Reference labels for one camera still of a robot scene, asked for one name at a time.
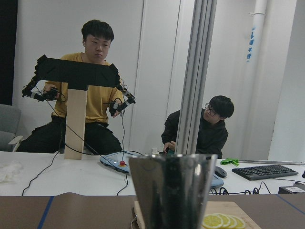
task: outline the lemon slice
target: lemon slice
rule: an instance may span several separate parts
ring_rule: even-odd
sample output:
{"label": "lemon slice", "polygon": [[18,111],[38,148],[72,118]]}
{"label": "lemon slice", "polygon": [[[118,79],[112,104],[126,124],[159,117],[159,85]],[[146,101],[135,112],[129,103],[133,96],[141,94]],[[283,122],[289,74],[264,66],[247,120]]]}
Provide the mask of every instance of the lemon slice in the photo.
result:
{"label": "lemon slice", "polygon": [[215,215],[220,216],[223,219],[223,221],[224,221],[224,224],[222,225],[221,228],[227,228],[230,225],[230,221],[231,220],[230,220],[230,218],[227,215],[222,214],[222,213],[215,213]]}
{"label": "lemon slice", "polygon": [[230,219],[230,224],[227,228],[228,229],[235,229],[235,227],[237,226],[236,219],[234,219],[232,216],[229,216],[229,215],[227,215],[227,217],[229,217],[229,219]]}
{"label": "lemon slice", "polygon": [[202,226],[206,229],[218,229],[221,228],[223,224],[223,219],[216,214],[206,215],[202,222]]}
{"label": "lemon slice", "polygon": [[230,216],[234,218],[237,222],[237,225],[235,226],[235,229],[244,229],[246,227],[246,223],[244,222],[243,219],[237,217],[237,216]]}

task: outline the black box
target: black box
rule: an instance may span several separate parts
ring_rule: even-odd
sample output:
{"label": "black box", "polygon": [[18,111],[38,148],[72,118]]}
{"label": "black box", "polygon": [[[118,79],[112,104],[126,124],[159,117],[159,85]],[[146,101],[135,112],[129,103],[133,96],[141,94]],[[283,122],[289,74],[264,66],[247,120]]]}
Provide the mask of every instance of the black box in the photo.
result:
{"label": "black box", "polygon": [[278,194],[287,194],[287,193],[305,193],[305,185],[293,185],[280,187],[278,190]]}

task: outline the keyboard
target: keyboard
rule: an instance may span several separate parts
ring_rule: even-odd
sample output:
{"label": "keyboard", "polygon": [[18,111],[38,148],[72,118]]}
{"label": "keyboard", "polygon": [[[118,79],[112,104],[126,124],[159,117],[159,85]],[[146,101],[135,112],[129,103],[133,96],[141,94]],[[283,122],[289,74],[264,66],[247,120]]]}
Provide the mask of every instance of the keyboard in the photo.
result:
{"label": "keyboard", "polygon": [[254,166],[246,168],[233,168],[232,172],[248,180],[260,180],[276,177],[297,175],[298,172],[282,165]]}

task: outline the table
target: table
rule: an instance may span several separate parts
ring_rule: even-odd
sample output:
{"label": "table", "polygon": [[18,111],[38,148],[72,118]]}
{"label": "table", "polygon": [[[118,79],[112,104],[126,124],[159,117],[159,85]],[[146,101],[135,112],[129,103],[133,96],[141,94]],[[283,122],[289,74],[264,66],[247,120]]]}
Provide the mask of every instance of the table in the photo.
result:
{"label": "table", "polygon": [[[0,183],[0,196],[21,196],[44,168],[49,166],[55,154],[0,152],[0,164],[20,162],[23,168],[10,182]],[[24,196],[56,196],[74,192],[88,196],[115,196],[126,186],[126,175],[106,167],[100,156],[82,155],[82,160],[64,159],[57,154],[53,164],[32,181]],[[119,195],[135,195],[132,179]]]}
{"label": "table", "polygon": [[[0,197],[0,228],[130,229],[136,196]],[[235,202],[261,229],[302,229],[305,194],[217,195],[209,201]]]}
{"label": "table", "polygon": [[[21,196],[22,191],[29,182],[36,177],[44,168],[50,165],[55,154],[0,152],[0,164],[10,164],[13,161],[20,162],[23,169],[15,175],[10,182],[0,183],[0,196]],[[30,188],[24,193],[25,196],[55,196],[67,192],[74,192],[87,196],[115,196],[119,190],[126,186],[126,175],[102,165],[100,156],[83,155],[82,160],[67,160],[63,154],[58,154],[53,164],[35,179]],[[279,187],[292,186],[293,181],[264,179],[248,181],[233,173],[233,164],[220,165],[220,159],[216,165],[222,167],[228,174],[224,178],[224,188],[229,193],[244,192],[246,189],[253,191],[259,188],[261,182],[265,182],[272,194],[277,194]],[[261,164],[240,163],[239,167],[257,166]],[[302,174],[305,166],[285,165],[297,172],[296,176],[282,177],[305,181]],[[128,186],[119,195],[136,195],[132,179],[127,176]],[[262,185],[260,194],[269,194],[267,188]]]}
{"label": "table", "polygon": [[[67,160],[58,154],[53,164],[34,180],[21,197],[29,181],[50,165],[55,154],[0,152],[0,164],[22,164],[19,174],[0,183],[0,228],[111,228],[130,229],[137,200],[132,180],[99,162],[100,156],[83,155],[82,160]],[[305,193],[277,195],[279,187],[293,181],[265,179],[248,181],[231,170],[234,165],[216,165],[227,173],[224,187],[229,193],[259,187],[264,181],[272,195],[210,195],[209,201],[235,202],[262,229],[303,228]],[[239,167],[260,164],[240,164]],[[287,167],[299,174],[283,179],[304,181],[305,166]],[[268,194],[263,186],[260,194]]]}

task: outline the green object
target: green object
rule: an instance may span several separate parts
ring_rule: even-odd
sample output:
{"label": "green object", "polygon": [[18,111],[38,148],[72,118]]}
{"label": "green object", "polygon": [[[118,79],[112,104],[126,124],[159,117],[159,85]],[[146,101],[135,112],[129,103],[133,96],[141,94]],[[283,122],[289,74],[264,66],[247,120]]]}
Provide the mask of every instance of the green object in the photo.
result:
{"label": "green object", "polygon": [[239,164],[238,164],[238,159],[237,159],[237,158],[227,158],[227,159],[222,160],[222,161],[220,162],[221,165],[227,165],[227,164],[229,164],[229,163],[232,163],[232,164],[234,164],[234,165],[236,165],[236,166],[239,165]]}

